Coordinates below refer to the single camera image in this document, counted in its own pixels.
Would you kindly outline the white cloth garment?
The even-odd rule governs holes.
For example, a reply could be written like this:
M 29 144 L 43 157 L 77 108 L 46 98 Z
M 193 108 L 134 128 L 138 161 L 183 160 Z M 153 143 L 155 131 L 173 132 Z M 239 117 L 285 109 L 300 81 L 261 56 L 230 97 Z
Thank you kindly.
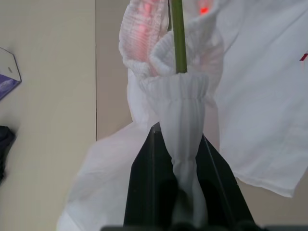
M 258 224 L 308 225 L 308 0 L 232 0 L 218 24 L 226 52 L 206 136 Z M 56 231 L 123 223 L 130 168 L 152 125 L 132 73 L 127 90 L 133 122 L 91 147 Z

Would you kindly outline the purple tissue box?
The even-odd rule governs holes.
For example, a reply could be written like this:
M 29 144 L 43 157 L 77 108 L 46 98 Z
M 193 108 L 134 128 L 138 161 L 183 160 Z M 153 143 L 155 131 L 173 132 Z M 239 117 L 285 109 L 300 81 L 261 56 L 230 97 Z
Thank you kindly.
M 0 47 L 0 101 L 22 82 L 15 56 Z

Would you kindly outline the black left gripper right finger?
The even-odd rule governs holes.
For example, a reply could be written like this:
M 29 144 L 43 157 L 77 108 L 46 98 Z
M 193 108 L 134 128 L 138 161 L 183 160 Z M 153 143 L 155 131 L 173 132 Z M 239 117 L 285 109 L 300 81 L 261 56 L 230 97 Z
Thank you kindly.
M 229 164 L 206 137 L 202 137 L 197 153 L 197 176 L 206 200 L 209 225 L 254 224 Z

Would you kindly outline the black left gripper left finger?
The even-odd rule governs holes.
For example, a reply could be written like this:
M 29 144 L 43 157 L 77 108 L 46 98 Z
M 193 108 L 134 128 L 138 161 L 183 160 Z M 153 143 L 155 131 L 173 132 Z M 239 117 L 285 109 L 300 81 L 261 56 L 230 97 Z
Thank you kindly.
M 177 194 L 171 157 L 156 123 L 131 167 L 124 226 L 170 227 Z

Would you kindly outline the green rod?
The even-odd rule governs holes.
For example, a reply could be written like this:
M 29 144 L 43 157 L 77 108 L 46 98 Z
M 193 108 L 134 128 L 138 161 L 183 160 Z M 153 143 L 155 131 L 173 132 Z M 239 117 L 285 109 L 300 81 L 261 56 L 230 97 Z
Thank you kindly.
M 173 29 L 176 73 L 187 72 L 187 57 L 182 0 L 168 0 L 168 31 Z

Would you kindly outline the dark purple folded umbrella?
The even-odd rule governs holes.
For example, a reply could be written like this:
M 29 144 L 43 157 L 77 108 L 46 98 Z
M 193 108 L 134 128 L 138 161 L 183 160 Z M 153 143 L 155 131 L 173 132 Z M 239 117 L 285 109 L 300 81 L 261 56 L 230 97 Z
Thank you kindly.
M 5 178 L 6 159 L 15 140 L 15 133 L 6 126 L 0 126 L 0 185 Z

